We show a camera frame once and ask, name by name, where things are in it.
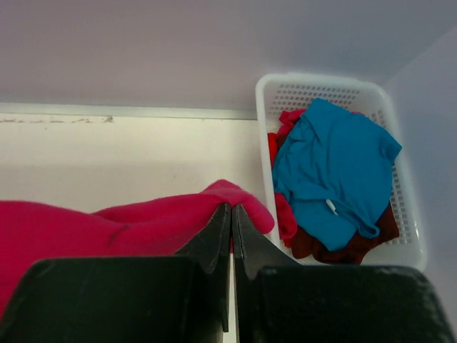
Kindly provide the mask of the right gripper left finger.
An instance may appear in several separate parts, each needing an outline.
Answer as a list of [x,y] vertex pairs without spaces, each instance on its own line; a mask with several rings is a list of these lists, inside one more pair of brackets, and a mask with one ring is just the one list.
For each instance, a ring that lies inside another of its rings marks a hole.
[[229,329],[231,208],[168,257],[46,259],[21,278],[3,342],[221,342]]

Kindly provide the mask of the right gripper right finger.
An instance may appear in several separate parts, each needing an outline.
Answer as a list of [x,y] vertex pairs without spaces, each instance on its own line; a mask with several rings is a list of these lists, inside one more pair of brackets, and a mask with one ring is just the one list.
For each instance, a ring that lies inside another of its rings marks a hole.
[[240,342],[454,342],[431,283],[401,266],[302,265],[232,211]]

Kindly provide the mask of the crimson red t shirt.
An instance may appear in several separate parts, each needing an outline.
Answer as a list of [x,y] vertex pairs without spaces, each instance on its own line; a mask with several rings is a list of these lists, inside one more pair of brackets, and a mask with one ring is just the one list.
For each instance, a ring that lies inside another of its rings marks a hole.
[[93,213],[25,201],[1,202],[1,308],[27,269],[42,259],[169,255],[199,233],[219,205],[240,204],[255,228],[274,220],[252,194],[226,180],[202,192],[153,199]]

